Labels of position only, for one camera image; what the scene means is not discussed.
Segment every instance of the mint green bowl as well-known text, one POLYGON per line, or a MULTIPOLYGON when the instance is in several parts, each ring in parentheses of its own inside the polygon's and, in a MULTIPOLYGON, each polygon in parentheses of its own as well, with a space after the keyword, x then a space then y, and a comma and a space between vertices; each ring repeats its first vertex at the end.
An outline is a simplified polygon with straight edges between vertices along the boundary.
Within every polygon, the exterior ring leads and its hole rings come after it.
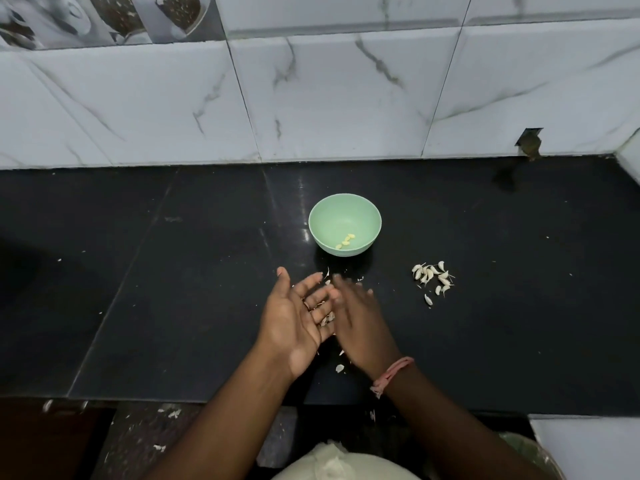
POLYGON ((316 203, 309 214, 309 230, 318 246, 334 256, 349 257, 363 253, 376 240, 382 228, 378 208, 364 197, 334 194, 316 203), (355 237, 348 246, 336 249, 347 234, 355 237))

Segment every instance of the bowl rim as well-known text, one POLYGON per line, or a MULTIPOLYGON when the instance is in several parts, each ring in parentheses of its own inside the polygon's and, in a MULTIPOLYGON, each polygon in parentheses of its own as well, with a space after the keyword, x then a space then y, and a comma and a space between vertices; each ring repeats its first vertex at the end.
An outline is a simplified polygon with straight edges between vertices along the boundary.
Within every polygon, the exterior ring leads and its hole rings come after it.
POLYGON ((308 219, 307 219, 307 225, 308 225, 308 227, 309 227, 309 232, 311 233, 311 235, 312 235, 312 236, 314 237, 314 239, 316 240, 316 243, 318 243, 318 244, 322 244, 323 246, 325 246, 325 247, 327 247, 327 248, 331 249, 333 252, 337 252, 337 253, 352 253, 352 252, 354 252, 354 251, 358 251, 358 250, 361 250, 361 249, 363 249, 363 248, 365 248, 365 247, 367 247, 367 246, 372 245, 372 244, 373 244, 373 241, 375 241, 375 240, 378 238, 378 235, 380 234, 380 231, 382 230, 382 215, 380 214, 379 209, 376 207, 376 204, 374 204, 374 203, 373 203, 372 201, 370 201, 368 198, 363 197, 362 195, 358 195, 358 194, 352 194, 352 193, 342 192, 342 193, 339 193, 339 194, 331 194, 331 195, 327 195, 326 197, 324 197, 324 198, 322 198, 322 199, 318 200, 318 201, 316 202, 316 204, 313 206, 313 208, 311 209, 311 212, 309 212, 309 217, 308 217, 308 219), (311 229, 311 216, 313 215, 314 210, 316 209, 316 207, 317 207, 321 202, 323 202, 323 201, 325 201, 325 200, 327 200, 327 199, 329 199, 329 198, 331 198, 331 197, 336 197, 336 196, 340 196, 340 195, 351 195, 351 196, 357 197, 357 198, 359 198, 359 199, 362 199, 362 200, 364 200, 364 201, 368 202, 368 203, 369 203, 369 204, 370 204, 370 205, 371 205, 371 206, 376 210, 376 213, 378 214, 378 217, 379 217, 380 224, 379 224, 379 226, 378 226, 378 230, 376 231, 375 235, 371 238, 371 240, 369 240, 369 241, 365 242, 363 245, 361 245, 361 246, 359 246, 359 247, 357 247, 357 248, 349 248, 349 249, 345 249, 345 250, 342 250, 342 249, 336 249, 336 248, 335 248, 335 246, 329 246, 328 244, 325 244, 322 240, 318 239, 318 238, 317 238, 317 236, 316 236, 316 234, 314 234, 313 229, 311 229))

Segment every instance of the pink thread bracelet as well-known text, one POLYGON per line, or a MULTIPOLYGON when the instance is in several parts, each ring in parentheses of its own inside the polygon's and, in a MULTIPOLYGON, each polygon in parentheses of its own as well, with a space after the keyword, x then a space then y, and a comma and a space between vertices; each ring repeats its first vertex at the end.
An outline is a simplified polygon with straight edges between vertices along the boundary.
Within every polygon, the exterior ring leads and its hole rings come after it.
POLYGON ((413 362, 415 361, 411 357, 402 357, 402 359, 396 360, 391 364, 387 371, 376 379, 375 382, 373 382, 373 386, 370 387, 376 397, 380 399, 385 387, 388 386, 389 382, 391 382, 391 379, 395 377, 398 371, 413 362))

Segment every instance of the left hand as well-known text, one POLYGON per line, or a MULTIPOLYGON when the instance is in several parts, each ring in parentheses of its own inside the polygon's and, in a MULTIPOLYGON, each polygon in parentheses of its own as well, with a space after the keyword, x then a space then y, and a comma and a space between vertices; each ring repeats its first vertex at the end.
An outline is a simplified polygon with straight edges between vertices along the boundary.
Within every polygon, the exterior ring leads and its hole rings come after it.
POLYGON ((329 284, 307 296, 320 284, 323 273, 311 274, 293 287, 286 269, 279 267, 277 274, 278 281, 262 311, 257 345, 284 357, 295 380, 307 370, 320 344, 335 332, 333 322, 322 327, 320 322, 331 312, 332 298, 340 292, 329 284))

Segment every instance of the black countertop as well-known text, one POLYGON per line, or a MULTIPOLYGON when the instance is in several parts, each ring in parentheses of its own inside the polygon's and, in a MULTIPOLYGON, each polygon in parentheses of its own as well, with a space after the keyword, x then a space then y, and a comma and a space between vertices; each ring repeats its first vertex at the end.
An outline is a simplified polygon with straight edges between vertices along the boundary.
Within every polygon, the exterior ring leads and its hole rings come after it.
MULTIPOLYGON (((471 410, 637 415, 640 187, 613 159, 509 182, 515 161, 2 172, 0 394, 204 402, 252 345, 276 266, 329 266, 364 277, 403 352, 471 410), (308 232, 342 192, 383 218, 359 257, 308 232), (410 270, 441 259, 456 286, 428 309, 410 270)), ((285 403, 369 401, 339 351, 285 403)))

